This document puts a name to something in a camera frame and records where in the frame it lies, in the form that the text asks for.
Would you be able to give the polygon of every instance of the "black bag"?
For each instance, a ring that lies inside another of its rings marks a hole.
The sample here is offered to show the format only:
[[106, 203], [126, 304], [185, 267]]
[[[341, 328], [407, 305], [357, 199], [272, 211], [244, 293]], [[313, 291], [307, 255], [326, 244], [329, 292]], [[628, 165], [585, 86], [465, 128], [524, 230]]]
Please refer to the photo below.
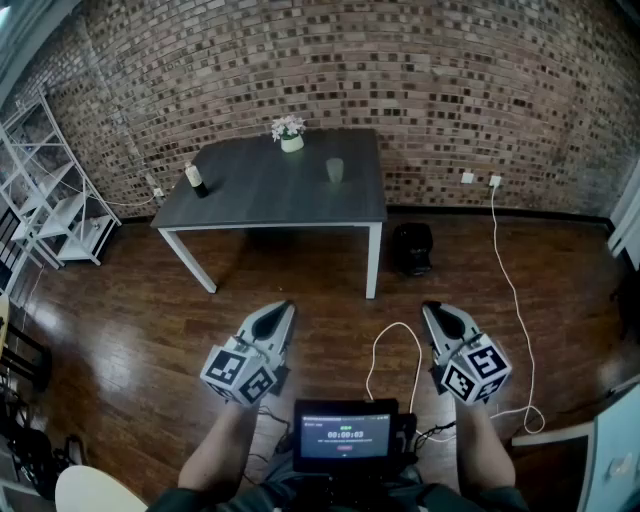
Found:
[[393, 231], [393, 261], [408, 276], [421, 276], [431, 270], [429, 253], [433, 248], [431, 230], [426, 224], [408, 222]]

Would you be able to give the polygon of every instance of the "white cable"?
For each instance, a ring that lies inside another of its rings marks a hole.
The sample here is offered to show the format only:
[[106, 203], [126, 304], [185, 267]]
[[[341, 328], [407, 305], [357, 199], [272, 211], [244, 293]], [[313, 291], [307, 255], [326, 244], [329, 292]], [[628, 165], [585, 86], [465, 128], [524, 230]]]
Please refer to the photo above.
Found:
[[[533, 357], [533, 349], [531, 348], [531, 339], [529, 338], [529, 333], [527, 332], [527, 328], [524, 325], [524, 320], [522, 320], [522, 316], [520, 315], [520, 305], [518, 304], [518, 293], [516, 292], [516, 288], [515, 286], [513, 286], [511, 279], [509, 279], [509, 275], [507, 274], [507, 271], [505, 270], [504, 265], [502, 264], [502, 259], [500, 258], [500, 253], [498, 252], [498, 221], [496, 220], [495, 208], [493, 206], [493, 199], [494, 199], [497, 188], [498, 187], [493, 187], [493, 192], [491, 192], [491, 215], [493, 217], [493, 249], [496, 253], [496, 256], [498, 257], [498, 263], [500, 264], [502, 273], [504, 274], [504, 277], [507, 279], [507, 282], [509, 283], [511, 290], [513, 291], [513, 300], [516, 304], [516, 314], [518, 315], [518, 320], [520, 320], [522, 331], [524, 332], [525, 338], [527, 339], [527, 347], [529, 348], [529, 356], [531, 357], [531, 389], [529, 391], [529, 402], [525, 407], [521, 407], [520, 409], [511, 409], [508, 411], [498, 412], [493, 416], [491, 416], [491, 419], [498, 418], [499, 416], [505, 416], [507, 414], [518, 414], [520, 412], [526, 411], [524, 415], [524, 422], [523, 422], [524, 429], [529, 434], [538, 434], [539, 432], [542, 432], [546, 422], [544, 419], [544, 415], [540, 412], [540, 409], [538, 409], [532, 403], [533, 391], [535, 389], [536, 361], [535, 361], [535, 358]], [[411, 330], [411, 328], [407, 324], [403, 322], [394, 322], [391, 325], [385, 327], [384, 330], [380, 334], [378, 334], [378, 337], [373, 342], [373, 357], [371, 361], [371, 369], [369, 370], [369, 375], [367, 375], [366, 388], [367, 388], [367, 393], [369, 394], [369, 398], [373, 400], [373, 395], [371, 394], [371, 390], [369, 389], [369, 379], [371, 378], [371, 374], [373, 373], [373, 369], [375, 368], [375, 365], [376, 365], [376, 345], [378, 344], [378, 340], [382, 337], [382, 335], [396, 325], [402, 325], [409, 330], [409, 332], [413, 336], [413, 339], [416, 341], [416, 344], [418, 345], [418, 350], [420, 351], [420, 358], [418, 359], [418, 369], [416, 370], [415, 381], [413, 384], [413, 391], [411, 393], [411, 403], [409, 404], [409, 412], [413, 412], [413, 398], [416, 394], [416, 388], [418, 387], [418, 376], [420, 372], [420, 367], [422, 366], [422, 348], [420, 347], [420, 342], [418, 341], [418, 338], [416, 337], [415, 333]], [[538, 413], [538, 416], [540, 416], [540, 419], [542, 420], [542, 425], [540, 426], [540, 428], [538, 430], [533, 430], [533, 431], [529, 430], [529, 427], [527, 426], [527, 423], [528, 423], [527, 418], [529, 417], [529, 412], [532, 409]], [[422, 432], [419, 432], [417, 430], [416, 432], [419, 435], [422, 435]], [[453, 436], [448, 437], [446, 439], [435, 439], [434, 437], [428, 437], [427, 439], [429, 441], [433, 441], [434, 443], [448, 443], [449, 441], [455, 438], [456, 436], [454, 434]]]
[[387, 332], [389, 329], [391, 329], [392, 327], [395, 327], [396, 325], [401, 325], [402, 327], [406, 327], [407, 330], [411, 333], [411, 336], [413, 336], [413, 339], [416, 341], [416, 345], [418, 345], [418, 367], [416, 368], [416, 376], [415, 379], [413, 381], [413, 391], [411, 392], [411, 402], [409, 403], [409, 412], [413, 412], [413, 399], [416, 396], [416, 388], [418, 387], [418, 378], [420, 376], [420, 367], [422, 366], [422, 347], [420, 346], [420, 342], [418, 341], [418, 337], [415, 335], [415, 333], [411, 330], [411, 327], [409, 327], [407, 324], [403, 323], [403, 322], [394, 322], [391, 325], [388, 325], [387, 327], [385, 327], [382, 332], [380, 334], [378, 334], [378, 337], [376, 338], [376, 341], [373, 342], [373, 354], [372, 354], [372, 359], [371, 359], [371, 369], [369, 370], [369, 375], [367, 375], [367, 382], [365, 383], [365, 386], [367, 388], [367, 393], [369, 394], [369, 398], [371, 400], [373, 400], [373, 395], [371, 394], [371, 390], [369, 389], [369, 379], [371, 378], [371, 374], [373, 373], [373, 369], [376, 366], [376, 345], [378, 344], [378, 341], [380, 340], [380, 338], [382, 337], [382, 335]]
[[24, 325], [27, 321], [27, 305], [31, 302], [31, 296], [33, 295], [33, 292], [36, 290], [38, 283], [40, 282], [40, 276], [42, 275], [43, 271], [44, 271], [44, 265], [40, 269], [40, 273], [38, 274], [36, 283], [33, 285], [33, 288], [31, 288], [31, 291], [29, 292], [29, 297], [27, 297], [27, 302], [24, 303], [24, 316], [22, 317], [22, 329], [21, 329], [22, 332], [24, 332]]
[[[16, 142], [16, 139], [14, 139], [12, 135], [9, 135], [9, 137], [11, 137], [13, 139], [13, 142]], [[22, 146], [18, 146], [18, 147], [22, 151], [24, 151], [24, 153], [27, 156], [29, 155], [29, 152], [25, 148], [23, 148]], [[30, 161], [33, 162], [34, 164], [36, 164], [38, 167], [40, 167], [40, 169], [42, 169], [44, 172], [46, 172], [49, 176], [55, 178], [55, 176], [53, 174], [51, 174], [49, 171], [47, 171], [42, 165], [40, 165], [40, 162], [38, 162], [36, 159], [32, 158]], [[65, 187], [70, 188], [74, 192], [77, 192], [78, 194], [82, 194], [82, 192], [80, 190], [78, 190], [77, 188], [72, 187], [71, 185], [69, 185], [68, 183], [65, 183], [62, 180], [60, 180], [58, 183], [62, 183]], [[91, 199], [95, 199], [96, 201], [100, 201], [100, 199], [98, 199], [96, 196], [92, 196], [91, 194], [87, 195], [87, 197], [91, 198]], [[151, 196], [149, 199], [147, 199], [143, 203], [116, 203], [116, 202], [113, 202], [113, 201], [105, 201], [104, 199], [102, 199], [102, 201], [107, 203], [107, 204], [113, 204], [113, 205], [116, 205], [116, 206], [131, 206], [131, 207], [135, 207], [135, 206], [142, 206], [144, 204], [150, 203], [151, 201], [153, 201], [154, 198], [155, 198], [155, 196]]]
[[[544, 415], [540, 412], [540, 409], [538, 409], [533, 405], [533, 391], [535, 389], [535, 379], [536, 379], [536, 360], [533, 357], [533, 349], [531, 348], [531, 339], [529, 338], [529, 333], [527, 332], [527, 328], [524, 325], [524, 320], [522, 320], [522, 316], [520, 315], [520, 305], [518, 304], [518, 293], [516, 292], [516, 287], [513, 286], [511, 279], [509, 279], [509, 274], [507, 274], [507, 271], [505, 270], [504, 265], [502, 264], [502, 258], [500, 258], [500, 253], [498, 252], [498, 221], [496, 220], [496, 211], [493, 205], [493, 198], [496, 195], [497, 188], [498, 187], [493, 187], [493, 191], [491, 192], [491, 216], [493, 217], [493, 249], [498, 258], [498, 263], [500, 264], [502, 273], [504, 274], [504, 277], [507, 280], [507, 283], [509, 283], [511, 290], [513, 291], [513, 301], [516, 303], [516, 315], [518, 315], [518, 320], [520, 320], [520, 325], [522, 326], [522, 332], [524, 332], [524, 336], [525, 338], [527, 338], [527, 348], [529, 349], [529, 357], [531, 358], [531, 389], [529, 390], [529, 402], [527, 403], [526, 407], [522, 407], [520, 409], [515, 409], [511, 411], [503, 411], [491, 417], [497, 418], [498, 416], [502, 416], [504, 414], [515, 414], [518, 412], [527, 411], [524, 415], [524, 421], [523, 421], [524, 429], [529, 434], [537, 434], [539, 432], [542, 432], [546, 422], [544, 419]], [[527, 426], [527, 423], [528, 423], [527, 418], [529, 418], [529, 412], [531, 411], [531, 409], [536, 411], [538, 413], [538, 416], [540, 416], [540, 419], [542, 420], [542, 425], [538, 430], [529, 430], [529, 427]]]

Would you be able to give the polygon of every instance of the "human arm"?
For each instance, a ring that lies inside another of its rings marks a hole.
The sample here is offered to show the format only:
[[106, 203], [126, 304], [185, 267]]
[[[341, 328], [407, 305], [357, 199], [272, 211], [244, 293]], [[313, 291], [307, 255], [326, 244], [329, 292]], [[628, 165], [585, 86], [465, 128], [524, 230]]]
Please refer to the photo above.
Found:
[[514, 487], [513, 462], [496, 434], [484, 404], [456, 400], [458, 480], [463, 495]]
[[180, 471], [178, 487], [208, 492], [218, 503], [231, 499], [247, 464], [257, 418], [257, 407], [225, 405]]

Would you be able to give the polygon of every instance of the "timer display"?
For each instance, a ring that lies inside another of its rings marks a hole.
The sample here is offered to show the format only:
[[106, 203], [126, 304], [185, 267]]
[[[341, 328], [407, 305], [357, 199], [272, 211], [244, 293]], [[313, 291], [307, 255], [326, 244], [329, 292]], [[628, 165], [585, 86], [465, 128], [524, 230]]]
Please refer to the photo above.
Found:
[[327, 437], [329, 439], [359, 439], [364, 437], [364, 432], [362, 430], [357, 432], [327, 432]]
[[301, 454], [309, 458], [386, 457], [391, 417], [303, 416]]

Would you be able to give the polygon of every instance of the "cord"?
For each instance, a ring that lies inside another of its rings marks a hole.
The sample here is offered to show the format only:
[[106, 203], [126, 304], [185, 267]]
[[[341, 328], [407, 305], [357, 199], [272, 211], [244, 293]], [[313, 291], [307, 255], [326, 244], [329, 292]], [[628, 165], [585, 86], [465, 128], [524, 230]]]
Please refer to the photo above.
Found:
[[409, 327], [407, 324], [405, 324], [403, 322], [394, 322], [391, 325], [388, 325], [387, 327], [385, 327], [382, 330], [382, 332], [380, 334], [378, 334], [378, 337], [373, 342], [373, 350], [372, 350], [372, 358], [371, 358], [371, 369], [369, 370], [369, 375], [367, 375], [367, 381], [365, 383], [365, 386], [367, 388], [367, 393], [369, 394], [369, 398], [371, 400], [373, 400], [373, 395], [371, 394], [371, 389], [369, 389], [369, 380], [371, 379], [371, 374], [373, 373], [373, 369], [376, 366], [376, 345], [378, 344], [378, 341], [380, 340], [382, 335], [385, 332], [387, 332], [389, 329], [391, 329], [392, 327], [395, 327], [396, 325], [401, 325], [402, 327], [405, 327], [411, 333], [411, 336], [413, 336], [413, 339], [416, 341], [416, 345], [418, 346], [418, 354], [419, 354], [419, 356], [418, 356], [418, 367], [416, 368], [416, 376], [415, 376], [415, 379], [413, 381], [413, 391], [411, 392], [411, 402], [409, 403], [409, 412], [411, 413], [411, 412], [413, 412], [413, 399], [416, 396], [416, 388], [418, 387], [418, 378], [420, 376], [420, 367], [422, 366], [422, 347], [420, 346], [420, 342], [418, 341], [418, 337], [411, 330], [411, 327]]
[[38, 283], [40, 282], [40, 276], [42, 275], [42, 272], [44, 271], [44, 265], [42, 266], [42, 268], [40, 269], [40, 273], [38, 274], [38, 278], [36, 279], [36, 284], [33, 285], [33, 288], [31, 288], [31, 291], [29, 292], [29, 297], [27, 297], [27, 302], [24, 303], [24, 316], [22, 317], [22, 329], [21, 331], [24, 332], [24, 326], [25, 323], [27, 321], [27, 304], [29, 304], [31, 302], [31, 296], [33, 295], [33, 292], [36, 290], [36, 287], [38, 286]]
[[[513, 291], [513, 301], [516, 304], [516, 315], [518, 316], [518, 320], [520, 320], [520, 325], [522, 326], [522, 332], [524, 332], [524, 336], [527, 339], [527, 348], [529, 349], [529, 357], [531, 358], [531, 389], [529, 390], [529, 402], [527, 403], [526, 407], [522, 407], [520, 409], [514, 409], [511, 411], [503, 411], [501, 413], [491, 416], [491, 418], [497, 418], [498, 416], [503, 416], [505, 414], [515, 414], [522, 411], [526, 411], [524, 415], [524, 420], [523, 420], [524, 429], [529, 434], [537, 434], [539, 432], [542, 432], [542, 430], [545, 427], [546, 421], [544, 419], [544, 415], [540, 412], [540, 409], [538, 409], [536, 406], [533, 405], [533, 392], [535, 389], [535, 378], [536, 378], [536, 360], [533, 357], [533, 349], [531, 348], [531, 339], [529, 338], [529, 333], [527, 332], [527, 328], [524, 325], [524, 320], [522, 320], [522, 316], [520, 315], [520, 305], [518, 304], [518, 293], [516, 292], [516, 287], [513, 286], [511, 279], [509, 279], [509, 274], [507, 274], [507, 271], [505, 270], [504, 265], [502, 264], [502, 258], [500, 258], [500, 253], [498, 252], [498, 221], [496, 220], [496, 210], [493, 202], [497, 189], [498, 187], [493, 187], [493, 191], [491, 192], [491, 216], [493, 217], [493, 249], [496, 253], [496, 257], [498, 258], [500, 269], [502, 270], [502, 273], [504, 274], [504, 277], [507, 280], [507, 283], [509, 283], [511, 290]], [[531, 409], [536, 411], [538, 413], [538, 416], [540, 416], [540, 419], [542, 420], [542, 425], [538, 430], [530, 430], [529, 427], [527, 426], [528, 425], [527, 418], [529, 417], [529, 412], [531, 411]]]
[[[508, 411], [502, 411], [502, 412], [498, 412], [491, 417], [491, 419], [494, 418], [498, 418], [500, 416], [505, 416], [507, 414], [517, 414], [523, 411], [526, 411], [525, 415], [524, 415], [524, 420], [523, 420], [523, 427], [524, 429], [527, 431], [527, 433], [529, 434], [537, 434], [539, 432], [542, 432], [542, 430], [545, 427], [546, 421], [544, 419], [544, 415], [542, 414], [542, 412], [540, 412], [540, 409], [538, 409], [536, 406], [533, 405], [533, 392], [535, 389], [535, 373], [536, 373], [536, 361], [535, 358], [533, 357], [533, 349], [531, 348], [531, 339], [529, 338], [529, 333], [527, 332], [527, 328], [524, 324], [524, 320], [522, 320], [522, 316], [520, 315], [520, 305], [518, 303], [518, 293], [516, 291], [515, 286], [513, 286], [513, 283], [511, 282], [511, 279], [509, 279], [509, 275], [507, 274], [507, 271], [504, 268], [504, 265], [502, 264], [502, 259], [500, 258], [500, 253], [498, 252], [498, 221], [496, 220], [496, 213], [495, 213], [495, 207], [494, 207], [494, 196], [496, 193], [496, 189], [497, 187], [493, 187], [493, 191], [491, 193], [491, 215], [493, 217], [493, 249], [496, 253], [496, 256], [498, 258], [498, 263], [500, 264], [500, 268], [502, 270], [502, 273], [504, 274], [504, 277], [507, 279], [507, 282], [509, 283], [509, 286], [511, 287], [511, 290], [513, 291], [513, 300], [516, 304], [516, 314], [518, 316], [518, 320], [520, 321], [520, 325], [522, 326], [522, 331], [524, 332], [525, 338], [527, 339], [527, 347], [529, 348], [529, 356], [531, 357], [531, 389], [529, 391], [529, 402], [527, 403], [527, 405], [525, 407], [521, 407], [519, 409], [511, 409]], [[420, 357], [418, 359], [418, 368], [416, 370], [416, 375], [415, 375], [415, 380], [414, 380], [414, 384], [413, 384], [413, 391], [411, 392], [411, 402], [409, 404], [409, 412], [413, 412], [413, 399], [415, 397], [416, 394], [416, 388], [418, 387], [418, 377], [419, 377], [419, 372], [420, 372], [420, 366], [422, 364], [422, 348], [420, 347], [420, 342], [418, 341], [418, 338], [416, 337], [415, 333], [411, 330], [411, 328], [403, 323], [403, 322], [394, 322], [391, 325], [388, 325], [387, 327], [385, 327], [382, 332], [380, 334], [378, 334], [378, 337], [375, 339], [375, 341], [373, 342], [373, 353], [372, 353], [372, 360], [371, 360], [371, 369], [369, 370], [369, 375], [367, 375], [367, 380], [365, 383], [365, 386], [367, 388], [367, 393], [369, 394], [369, 398], [371, 400], [373, 400], [373, 395], [371, 394], [371, 390], [369, 389], [369, 380], [371, 378], [371, 374], [373, 373], [373, 369], [375, 368], [376, 365], [376, 345], [378, 344], [378, 341], [380, 340], [380, 338], [382, 337], [382, 335], [387, 332], [389, 329], [391, 329], [392, 327], [396, 326], [396, 325], [402, 325], [403, 327], [406, 327], [409, 332], [411, 333], [411, 335], [413, 336], [413, 339], [416, 341], [416, 344], [418, 345], [418, 350], [420, 352]], [[540, 428], [538, 430], [530, 430], [528, 425], [530, 423], [530, 420], [528, 420], [529, 418], [529, 412], [531, 410], [534, 410], [535, 412], [538, 413], [538, 416], [540, 416], [540, 419], [542, 420], [542, 425], [540, 426]], [[440, 432], [442, 432], [443, 430], [446, 430], [448, 428], [452, 428], [455, 426], [455, 421], [440, 427], [438, 425], [436, 425], [434, 428], [427, 430], [426, 432], [420, 432], [418, 430], [416, 430], [416, 433], [418, 434], [418, 437], [416, 438], [416, 441], [414, 443], [414, 451], [416, 448], [416, 444], [419, 443], [418, 449], [424, 444], [424, 442], [426, 442], [427, 440], [429, 441], [433, 441], [435, 443], [448, 443], [449, 441], [453, 440], [456, 438], [456, 435], [454, 434], [451, 437], [448, 437], [446, 439], [436, 439], [434, 437], [432, 437], [434, 434], [438, 434]]]
[[269, 416], [272, 420], [277, 421], [278, 423], [282, 423], [283, 425], [285, 425], [286, 428], [284, 430], [284, 434], [282, 434], [282, 436], [280, 436], [280, 439], [278, 439], [278, 442], [276, 443], [276, 451], [277, 451], [278, 447], [280, 447], [282, 445], [282, 443], [284, 443], [285, 440], [287, 439], [287, 437], [289, 436], [289, 434], [291, 432], [291, 423], [289, 423], [287, 420], [283, 420], [282, 418], [278, 418], [278, 416], [273, 414], [273, 411], [271, 409], [269, 409], [269, 407], [266, 406], [266, 405], [261, 405], [258, 408], [258, 415]]
[[[606, 393], [605, 395], [600, 396], [600, 398], [596, 398], [595, 400], [589, 400], [587, 402], [583, 402], [580, 405], [577, 405], [575, 407], [572, 407], [571, 409], [565, 409], [563, 411], [557, 411], [555, 413], [553, 413], [554, 416], [560, 416], [563, 414], [573, 414], [575, 412], [581, 411], [583, 409], [587, 409], [589, 407], [593, 407], [595, 405], [599, 405], [602, 402], [605, 402], [607, 400], [609, 400], [611, 397], [613, 396], [613, 394], [611, 393], [611, 390], [609, 390], [608, 393]], [[522, 409], [518, 409], [518, 411], [522, 411], [526, 409], [526, 407], [523, 407]], [[516, 437], [518, 434], [520, 434], [521, 430], [524, 430], [525, 426], [530, 425], [531, 423], [533, 423], [536, 420], [536, 418], [530, 418], [529, 421], [527, 421], [526, 423], [523, 422], [522, 425], [520, 425], [513, 434], [511, 434], [509, 436], [510, 439], [513, 439], [514, 437]], [[451, 423], [448, 423], [447, 425], [444, 426], [439, 426], [436, 425], [434, 428], [428, 430], [427, 432], [425, 432], [424, 434], [421, 434], [420, 436], [418, 436], [414, 442], [414, 446], [413, 446], [413, 451], [414, 453], [416, 453], [418, 450], [420, 450], [424, 443], [427, 441], [427, 438], [430, 438], [430, 436], [432, 436], [433, 434], [439, 434], [440, 432], [442, 432], [443, 430], [446, 430], [448, 428], [452, 428], [454, 427], [456, 424], [455, 421], [452, 421]], [[451, 439], [453, 439], [455, 436], [452, 436], [448, 439], [429, 439], [431, 441], [436, 441], [438, 443], [446, 443], [448, 441], [450, 441]]]
[[[15, 142], [17, 144], [16, 139], [13, 138], [12, 135], [9, 135], [9, 137], [11, 137], [13, 139], [13, 142]], [[22, 146], [18, 146], [22, 151], [24, 151], [24, 153], [29, 156], [29, 152]], [[36, 159], [31, 159], [30, 161], [32, 161], [34, 164], [36, 164], [38, 167], [40, 167], [40, 169], [42, 169], [44, 172], [46, 172], [49, 176], [55, 177], [53, 176], [53, 174], [51, 174], [49, 171], [47, 171], [41, 164], [40, 162], [38, 162]], [[81, 192], [80, 190], [78, 190], [77, 188], [72, 187], [71, 185], [69, 185], [68, 183], [65, 183], [64, 181], [60, 180], [59, 183], [62, 183], [65, 187], [70, 188], [71, 190], [73, 190], [74, 192], [77, 192], [78, 194], [82, 194], [83, 192]], [[151, 196], [149, 199], [147, 199], [146, 201], [142, 202], [142, 203], [116, 203], [113, 201], [105, 201], [104, 199], [102, 199], [103, 202], [107, 203], [107, 204], [113, 204], [115, 206], [130, 206], [130, 207], [135, 207], [135, 206], [142, 206], [145, 205], [147, 203], [150, 203], [151, 201], [154, 200], [156, 196]], [[91, 194], [87, 195], [87, 198], [91, 198], [91, 199], [95, 199], [96, 201], [100, 201], [100, 199], [98, 199], [95, 196], [92, 196]]]
[[[272, 420], [277, 421], [278, 423], [282, 423], [283, 425], [287, 426], [287, 429], [285, 430], [284, 434], [282, 435], [282, 437], [280, 438], [280, 440], [278, 441], [278, 444], [280, 444], [280, 442], [287, 436], [289, 435], [289, 428], [291, 426], [291, 424], [287, 421], [287, 420], [283, 420], [282, 418], [278, 418], [275, 414], [273, 414], [273, 411], [271, 411], [271, 409], [269, 409], [268, 406], [266, 405], [261, 405], [258, 408], [258, 415], [262, 416], [269, 416]], [[263, 461], [265, 464], [269, 464], [269, 461], [267, 460], [266, 457], [264, 457], [263, 455], [260, 455], [258, 453], [250, 453], [248, 457], [256, 457], [258, 459], [260, 459], [261, 461]], [[249, 478], [247, 476], [247, 473], [245, 471], [242, 472], [242, 476], [244, 478], [247, 479], [247, 481], [251, 484], [251, 485], [258, 485], [258, 483], [256, 481], [254, 481], [253, 479]]]

